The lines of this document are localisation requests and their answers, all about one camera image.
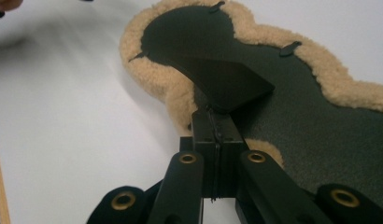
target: black tab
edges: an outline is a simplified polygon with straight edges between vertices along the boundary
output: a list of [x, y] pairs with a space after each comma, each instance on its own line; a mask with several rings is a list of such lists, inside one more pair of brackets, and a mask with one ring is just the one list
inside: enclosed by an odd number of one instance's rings
[[302, 42], [300, 41], [294, 41], [293, 43], [289, 44], [288, 46], [285, 46], [281, 49], [279, 52], [279, 56], [281, 57], [288, 57], [291, 56], [297, 47], [301, 46]]
[[209, 13], [215, 13], [220, 10], [220, 7], [226, 4], [224, 1], [218, 2], [215, 6], [209, 8]]
[[148, 51], [142, 51], [142, 52], [136, 54], [136, 56], [134, 58], [130, 59], [128, 62], [131, 62], [134, 59], [143, 58], [145, 56], [149, 56], [149, 52]]

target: black fabric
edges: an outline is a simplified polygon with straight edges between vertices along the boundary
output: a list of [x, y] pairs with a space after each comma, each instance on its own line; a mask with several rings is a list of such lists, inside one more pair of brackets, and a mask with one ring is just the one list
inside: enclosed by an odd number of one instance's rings
[[203, 90], [209, 106], [228, 114], [242, 105], [272, 92], [274, 86], [242, 63], [160, 54], [165, 60]]
[[[330, 104], [296, 56], [237, 41], [230, 18], [220, 10], [209, 13], [209, 7], [183, 7], [158, 17], [145, 30], [142, 50], [245, 64], [276, 89], [232, 113], [243, 136], [278, 147], [286, 172], [300, 187], [348, 185], [383, 207], [383, 114]], [[197, 88], [195, 101], [198, 106], [207, 101]]]

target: white table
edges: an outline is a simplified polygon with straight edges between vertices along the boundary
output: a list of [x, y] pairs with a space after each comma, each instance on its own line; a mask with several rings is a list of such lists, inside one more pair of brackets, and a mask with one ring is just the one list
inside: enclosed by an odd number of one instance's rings
[[[0, 163], [12, 223], [85, 223], [110, 190], [147, 189], [178, 151], [164, 105], [121, 66], [128, 21], [153, 0], [29, 0], [0, 20]], [[383, 0], [240, 1], [260, 23], [327, 47], [383, 84]], [[234, 200], [205, 223], [239, 223]]]

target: black metal bracket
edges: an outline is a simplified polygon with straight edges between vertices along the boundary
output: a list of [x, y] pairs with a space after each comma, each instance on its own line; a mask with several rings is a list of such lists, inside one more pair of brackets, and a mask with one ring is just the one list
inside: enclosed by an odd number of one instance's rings
[[229, 115], [198, 110], [191, 126], [163, 181], [112, 190], [88, 223], [203, 223], [203, 198], [236, 198], [242, 224], [383, 223], [383, 210], [355, 189], [326, 185], [310, 197], [268, 154], [248, 150]]

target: brass grommet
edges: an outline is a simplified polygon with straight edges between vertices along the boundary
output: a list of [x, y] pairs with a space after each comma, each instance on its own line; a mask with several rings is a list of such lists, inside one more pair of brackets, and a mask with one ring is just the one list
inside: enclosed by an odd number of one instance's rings
[[[119, 199], [122, 197], [127, 197], [128, 201], [126, 203], [119, 202]], [[126, 210], [134, 205], [136, 201], [135, 195], [131, 191], [120, 192], [116, 197], [112, 200], [112, 208], [115, 210]]]
[[179, 160], [182, 163], [190, 164], [190, 163], [194, 163], [195, 161], [197, 161], [197, 158], [192, 154], [185, 154], [185, 155], [182, 155], [179, 158]]
[[250, 161], [253, 161], [253, 162], [257, 162], [257, 163], [260, 163], [260, 162], [265, 162], [265, 157], [263, 154], [259, 153], [259, 152], [252, 152], [252, 153], [249, 153], [248, 155], [248, 159]]
[[340, 203], [345, 207], [355, 208], [361, 204], [360, 200], [358, 200], [355, 195], [343, 189], [333, 189], [331, 191], [331, 196], [337, 203]]

